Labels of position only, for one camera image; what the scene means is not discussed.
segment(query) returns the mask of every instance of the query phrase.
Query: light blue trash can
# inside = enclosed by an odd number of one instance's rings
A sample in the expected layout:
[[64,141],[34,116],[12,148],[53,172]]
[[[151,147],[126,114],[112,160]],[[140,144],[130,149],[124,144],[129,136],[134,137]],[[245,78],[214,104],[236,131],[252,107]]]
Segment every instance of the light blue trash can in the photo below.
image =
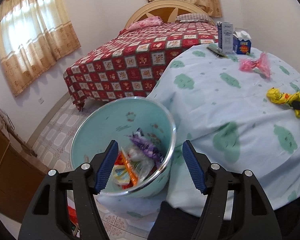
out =
[[176,130],[169,111],[160,103],[142,97],[129,97],[112,101],[93,112],[74,136],[70,161],[79,167],[95,154],[104,152],[111,140],[121,147],[131,144],[126,135],[141,128],[145,136],[165,156],[159,169],[135,187],[121,189],[109,178],[100,196],[149,197],[159,193],[169,179],[171,158],[175,147]]

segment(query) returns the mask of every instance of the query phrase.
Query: wooden cabinet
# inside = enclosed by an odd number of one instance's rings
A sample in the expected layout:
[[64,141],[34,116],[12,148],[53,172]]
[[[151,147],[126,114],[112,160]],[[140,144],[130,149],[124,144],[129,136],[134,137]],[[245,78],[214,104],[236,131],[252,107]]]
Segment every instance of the wooden cabinet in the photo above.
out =
[[0,130],[0,213],[20,223],[46,175],[36,167],[36,161],[18,153]]

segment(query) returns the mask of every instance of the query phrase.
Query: screw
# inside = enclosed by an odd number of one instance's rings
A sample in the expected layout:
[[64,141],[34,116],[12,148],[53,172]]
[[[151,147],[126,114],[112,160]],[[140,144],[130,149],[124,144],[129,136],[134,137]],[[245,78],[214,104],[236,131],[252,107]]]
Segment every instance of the screw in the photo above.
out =
[[48,175],[49,176],[53,176],[53,175],[55,175],[57,172],[56,172],[56,170],[50,170],[49,172],[48,172]]
[[211,164],[211,169],[218,170],[219,168],[220,168],[220,165],[218,165],[217,163],[212,163]]
[[253,173],[252,173],[251,171],[249,171],[249,170],[246,170],[246,171],[244,172],[244,174],[245,174],[246,176],[248,176],[248,177],[251,177],[251,176],[253,175]]
[[90,164],[89,163],[84,163],[84,164],[81,165],[81,169],[83,169],[83,170],[87,170],[89,168],[90,168]]

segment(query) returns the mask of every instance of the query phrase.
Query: wooden headboard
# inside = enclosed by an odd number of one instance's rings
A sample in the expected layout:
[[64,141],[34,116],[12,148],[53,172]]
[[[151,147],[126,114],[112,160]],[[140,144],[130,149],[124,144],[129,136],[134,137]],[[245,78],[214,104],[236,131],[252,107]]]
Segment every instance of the wooden headboard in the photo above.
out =
[[158,0],[150,2],[138,9],[128,20],[125,28],[128,28],[132,23],[160,16],[165,23],[175,22],[177,16],[187,13],[207,14],[199,7],[184,2],[181,0]]

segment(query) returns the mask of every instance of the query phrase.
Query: yellow plastic bag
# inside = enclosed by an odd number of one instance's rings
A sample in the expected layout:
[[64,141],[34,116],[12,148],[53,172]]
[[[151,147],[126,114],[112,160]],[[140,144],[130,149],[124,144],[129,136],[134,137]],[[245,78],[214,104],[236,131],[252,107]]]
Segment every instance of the yellow plastic bag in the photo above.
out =
[[[277,88],[271,88],[266,93],[268,99],[274,104],[288,104],[292,106],[292,102],[300,101],[300,92],[295,94],[281,93]],[[294,110],[297,118],[300,118],[300,110]]]

